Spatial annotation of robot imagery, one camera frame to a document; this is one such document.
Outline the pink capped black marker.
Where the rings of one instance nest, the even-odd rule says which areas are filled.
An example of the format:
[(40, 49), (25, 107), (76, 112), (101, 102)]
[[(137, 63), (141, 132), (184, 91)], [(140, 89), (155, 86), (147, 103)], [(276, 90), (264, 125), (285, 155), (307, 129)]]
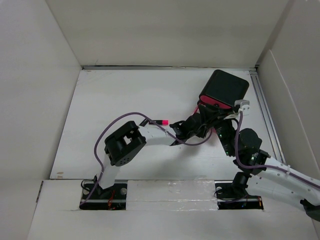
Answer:
[(144, 127), (146, 125), (160, 125), (160, 126), (168, 126), (169, 125), (169, 121), (168, 120), (148, 120), (148, 119), (144, 119), (139, 125)]

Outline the black drawer cabinet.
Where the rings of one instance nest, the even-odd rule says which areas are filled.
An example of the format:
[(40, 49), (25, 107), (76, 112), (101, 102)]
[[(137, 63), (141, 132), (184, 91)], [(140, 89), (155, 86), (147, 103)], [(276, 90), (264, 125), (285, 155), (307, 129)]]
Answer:
[(236, 100), (245, 97), (249, 86), (247, 80), (218, 69), (210, 76), (199, 98), (206, 95), (233, 107)]

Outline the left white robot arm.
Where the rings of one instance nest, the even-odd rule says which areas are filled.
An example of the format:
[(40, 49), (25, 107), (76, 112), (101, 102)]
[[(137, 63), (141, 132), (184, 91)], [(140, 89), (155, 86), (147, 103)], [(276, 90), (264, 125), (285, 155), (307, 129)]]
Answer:
[[(138, 115), (151, 124), (138, 125), (128, 121), (104, 140), (105, 160), (98, 156), (98, 146), (107, 131), (119, 120)], [(94, 181), (94, 192), (100, 198), (111, 194), (120, 167), (131, 162), (144, 147), (148, 146), (199, 146), (212, 135), (211, 127), (205, 124), (199, 113), (187, 120), (170, 125), (161, 125), (140, 112), (129, 112), (113, 120), (100, 134), (93, 147), (94, 157), (100, 164), (100, 172)]]

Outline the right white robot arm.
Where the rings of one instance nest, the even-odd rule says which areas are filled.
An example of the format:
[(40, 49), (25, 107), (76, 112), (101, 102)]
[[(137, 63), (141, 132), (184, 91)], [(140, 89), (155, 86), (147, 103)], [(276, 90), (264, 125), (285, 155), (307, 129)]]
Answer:
[(225, 154), (234, 157), (233, 163), (241, 170), (231, 184), (235, 196), (269, 196), (320, 220), (319, 180), (279, 162), (261, 150), (262, 139), (253, 129), (241, 128), (244, 116), (250, 112), (248, 100), (237, 100), (227, 109), (200, 105), (198, 112), (202, 127), (215, 130)]

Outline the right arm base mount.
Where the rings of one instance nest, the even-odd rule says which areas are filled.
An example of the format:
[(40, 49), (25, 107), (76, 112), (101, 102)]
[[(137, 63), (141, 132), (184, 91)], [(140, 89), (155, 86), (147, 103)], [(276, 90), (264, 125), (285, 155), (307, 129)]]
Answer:
[(233, 180), (215, 180), (213, 196), (218, 210), (263, 210), (262, 198), (247, 192), (249, 175), (238, 172)]

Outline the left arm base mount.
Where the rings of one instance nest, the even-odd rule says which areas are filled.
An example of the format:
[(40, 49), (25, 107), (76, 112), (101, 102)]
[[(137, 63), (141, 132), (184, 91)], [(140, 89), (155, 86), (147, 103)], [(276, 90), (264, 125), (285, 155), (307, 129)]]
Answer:
[(81, 182), (82, 194), (79, 203), (81, 210), (122, 211), (126, 209), (127, 181), (116, 181), (113, 186), (106, 189), (102, 189), (98, 185), (92, 195), (89, 196), (96, 181), (97, 177), (95, 176), (94, 179), (84, 179)]

